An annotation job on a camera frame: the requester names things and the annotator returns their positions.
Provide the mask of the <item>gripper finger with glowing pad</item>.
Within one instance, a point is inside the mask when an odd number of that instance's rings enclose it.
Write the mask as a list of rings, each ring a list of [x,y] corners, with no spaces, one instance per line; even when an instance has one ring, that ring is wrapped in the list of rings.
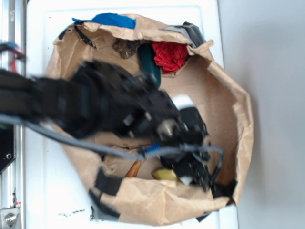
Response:
[[[172,102],[178,110],[194,107],[193,101],[186,94],[181,94],[172,97]]]
[[[208,167],[194,155],[186,155],[180,161],[161,157],[161,164],[166,169],[171,169],[176,177],[186,186],[199,185],[204,192],[210,190],[210,174]]]

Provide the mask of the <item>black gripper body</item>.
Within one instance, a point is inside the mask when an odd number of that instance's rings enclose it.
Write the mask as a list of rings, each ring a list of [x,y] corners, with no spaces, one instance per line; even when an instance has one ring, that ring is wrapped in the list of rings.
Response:
[[[195,105],[178,110],[166,91],[150,90],[119,97],[119,136],[149,138],[186,154],[199,150],[207,130]]]

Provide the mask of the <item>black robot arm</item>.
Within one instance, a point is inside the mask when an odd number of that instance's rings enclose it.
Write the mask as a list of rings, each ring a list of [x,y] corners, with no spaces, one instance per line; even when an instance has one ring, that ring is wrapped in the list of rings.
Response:
[[[0,72],[0,121],[22,124],[56,141],[132,160],[160,157],[183,181],[208,190],[215,176],[209,160],[206,125],[193,105],[179,108],[146,73],[129,74],[105,62],[84,62],[69,80],[27,79]],[[85,138],[97,132],[148,138],[136,155]]]

